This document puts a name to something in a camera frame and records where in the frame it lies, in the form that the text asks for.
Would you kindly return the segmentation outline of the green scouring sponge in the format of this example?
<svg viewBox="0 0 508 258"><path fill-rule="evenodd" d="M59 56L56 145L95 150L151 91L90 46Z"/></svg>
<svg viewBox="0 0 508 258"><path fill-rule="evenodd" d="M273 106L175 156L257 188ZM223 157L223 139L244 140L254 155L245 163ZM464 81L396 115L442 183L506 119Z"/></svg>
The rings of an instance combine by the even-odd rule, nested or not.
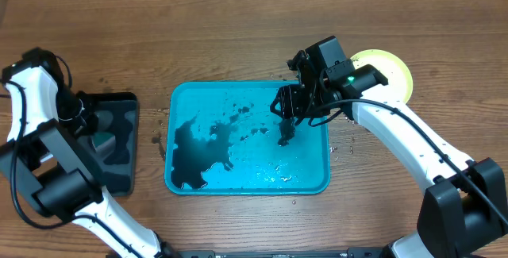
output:
<svg viewBox="0 0 508 258"><path fill-rule="evenodd" d="M90 138L94 151L102 156L114 152L116 147L116 137L112 133L97 132Z"/></svg>

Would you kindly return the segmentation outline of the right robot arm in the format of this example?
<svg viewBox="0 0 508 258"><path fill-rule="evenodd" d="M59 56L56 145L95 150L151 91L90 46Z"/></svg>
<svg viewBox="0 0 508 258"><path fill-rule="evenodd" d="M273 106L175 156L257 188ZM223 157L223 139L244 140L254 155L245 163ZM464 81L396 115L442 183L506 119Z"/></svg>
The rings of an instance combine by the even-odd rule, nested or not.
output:
<svg viewBox="0 0 508 258"><path fill-rule="evenodd" d="M507 233L503 170L474 160L433 131L408 107L409 68L396 55L369 49L346 56L336 37L296 53L287 63L296 84L279 88L270 109L292 134L339 115L375 135L418 184L423 201L416 230L362 257L473 257Z"/></svg>

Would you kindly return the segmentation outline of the yellow-green plate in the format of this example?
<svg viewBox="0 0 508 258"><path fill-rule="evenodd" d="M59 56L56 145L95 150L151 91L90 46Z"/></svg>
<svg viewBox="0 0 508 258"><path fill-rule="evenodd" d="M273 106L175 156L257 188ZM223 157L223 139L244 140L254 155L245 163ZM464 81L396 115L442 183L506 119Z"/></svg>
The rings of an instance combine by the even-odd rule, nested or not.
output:
<svg viewBox="0 0 508 258"><path fill-rule="evenodd" d="M368 49L353 55L351 61L355 69L367 64L375 67L388 79L388 85L395 89L404 103L408 103L414 88L413 77L407 65L396 55L380 49Z"/></svg>

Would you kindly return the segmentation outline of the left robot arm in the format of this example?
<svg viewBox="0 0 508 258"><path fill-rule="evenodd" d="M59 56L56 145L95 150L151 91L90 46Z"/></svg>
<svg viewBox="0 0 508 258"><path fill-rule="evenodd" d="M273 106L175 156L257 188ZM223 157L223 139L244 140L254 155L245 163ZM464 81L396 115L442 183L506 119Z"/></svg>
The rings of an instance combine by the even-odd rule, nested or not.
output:
<svg viewBox="0 0 508 258"><path fill-rule="evenodd" d="M20 218L36 229L79 225L115 257L173 257L174 250L117 201L134 188L136 95L75 92L66 62L42 48L5 67L1 83L12 112L1 172L14 207L26 202L42 221L25 211Z"/></svg>

